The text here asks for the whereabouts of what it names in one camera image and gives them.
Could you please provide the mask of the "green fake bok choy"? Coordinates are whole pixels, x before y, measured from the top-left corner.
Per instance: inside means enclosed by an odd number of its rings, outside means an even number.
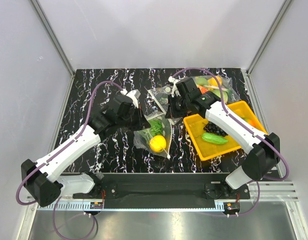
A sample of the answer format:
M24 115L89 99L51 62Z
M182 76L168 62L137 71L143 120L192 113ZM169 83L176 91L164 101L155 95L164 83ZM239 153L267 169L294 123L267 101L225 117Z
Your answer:
M146 129L146 131L152 135L163 135L163 122L160 119L151 119L149 120L151 128Z

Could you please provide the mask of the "clear zip bag with mushroom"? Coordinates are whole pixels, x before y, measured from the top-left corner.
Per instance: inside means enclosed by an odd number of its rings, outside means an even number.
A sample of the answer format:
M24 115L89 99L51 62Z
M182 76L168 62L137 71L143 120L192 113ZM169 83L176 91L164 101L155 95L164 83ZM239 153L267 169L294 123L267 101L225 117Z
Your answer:
M151 98L156 102L156 104L159 106L161 111L164 114L166 114L168 109L168 96L170 94L164 92L164 87L165 86L149 89L148 93L151 96Z

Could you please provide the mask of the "clear zip bag with lemon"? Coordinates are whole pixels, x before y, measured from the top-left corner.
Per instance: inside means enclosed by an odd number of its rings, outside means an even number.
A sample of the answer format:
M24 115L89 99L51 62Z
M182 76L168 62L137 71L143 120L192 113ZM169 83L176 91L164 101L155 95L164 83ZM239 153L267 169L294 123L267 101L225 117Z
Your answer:
M134 146L153 155L170 159L172 124L164 114L148 116L147 120L149 128L134 132Z

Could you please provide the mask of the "yellow fake lemon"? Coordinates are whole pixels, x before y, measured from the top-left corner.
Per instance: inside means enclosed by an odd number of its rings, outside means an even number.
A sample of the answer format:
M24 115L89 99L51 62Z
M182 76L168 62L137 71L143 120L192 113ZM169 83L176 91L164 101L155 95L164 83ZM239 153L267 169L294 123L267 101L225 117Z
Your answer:
M167 142L164 136L156 135L152 137L149 141L150 149L155 153L160 153L165 150Z

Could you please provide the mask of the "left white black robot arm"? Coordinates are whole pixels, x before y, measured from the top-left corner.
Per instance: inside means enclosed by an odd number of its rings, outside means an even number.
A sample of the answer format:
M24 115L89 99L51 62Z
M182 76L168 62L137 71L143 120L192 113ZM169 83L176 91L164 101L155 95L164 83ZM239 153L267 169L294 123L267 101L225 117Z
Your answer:
M89 149L112 136L118 129L140 131L150 128L139 104L140 92L119 93L93 115L68 140L36 162L21 165L24 187L41 207L60 196L80 194L96 198L101 194L101 176L86 172L63 175L64 170Z

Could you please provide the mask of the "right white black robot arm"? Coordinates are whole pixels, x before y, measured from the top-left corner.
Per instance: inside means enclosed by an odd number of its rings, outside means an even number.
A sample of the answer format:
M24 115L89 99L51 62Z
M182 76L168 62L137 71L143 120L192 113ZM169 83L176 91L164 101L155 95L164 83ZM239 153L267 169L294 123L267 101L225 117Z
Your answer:
M242 185L263 179L279 163L279 137L276 134L266 134L248 124L214 92L201 93L192 77L181 80L170 77L169 81L173 87L168 96L166 118L199 114L224 130L246 153L242 165L231 172L221 185L224 197L234 197Z

